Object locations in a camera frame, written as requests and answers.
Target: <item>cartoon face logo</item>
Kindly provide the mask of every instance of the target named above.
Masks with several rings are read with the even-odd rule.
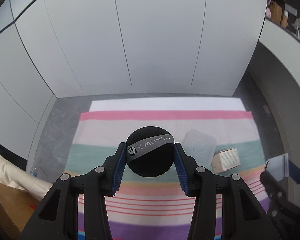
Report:
[[[136,155],[136,153],[137,153],[135,147],[129,148],[128,152],[129,152],[129,155],[130,155],[130,156],[134,156],[134,155]]]

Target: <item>green stripe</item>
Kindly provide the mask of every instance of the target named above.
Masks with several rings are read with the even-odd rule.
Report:
[[[222,176],[229,176],[232,173],[239,173],[250,170],[265,164],[265,158],[260,140],[228,145],[218,145],[215,154],[220,151],[237,148],[241,165],[229,171],[219,173]],[[115,154],[114,147],[101,147],[83,144],[73,144],[66,163],[66,170],[77,174],[86,174],[93,168],[103,164],[104,160]],[[126,166],[122,181],[133,182],[178,182],[178,176],[174,165],[164,174],[156,178],[143,178],[138,176]]]

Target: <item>gray tile floor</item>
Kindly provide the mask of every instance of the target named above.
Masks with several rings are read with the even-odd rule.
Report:
[[[202,96],[195,94],[124,94],[82,96],[57,99],[43,129],[34,158],[38,178],[55,182],[66,166],[72,140],[81,113],[89,111],[93,100],[117,98],[141,98],[162,96]],[[252,111],[257,124],[266,159],[283,154],[281,138],[274,121],[268,117],[264,106],[267,105],[250,74],[245,73],[233,97],[241,98],[247,111]]]

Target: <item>ribbed blue pad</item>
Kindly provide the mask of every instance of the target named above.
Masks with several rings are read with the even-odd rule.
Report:
[[[126,146],[124,146],[122,149],[117,166],[113,173],[113,181],[112,181],[112,188],[111,188],[113,195],[115,195],[115,193],[119,190],[125,166],[126,166]]]
[[[190,192],[188,184],[188,174],[176,146],[174,146],[174,165],[177,170],[181,189],[184,193],[186,193],[186,196],[188,196]]]

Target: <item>gray band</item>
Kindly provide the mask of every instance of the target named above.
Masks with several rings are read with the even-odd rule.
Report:
[[[126,162],[129,163],[167,143],[174,143],[171,134],[153,136],[133,143],[127,147]]]

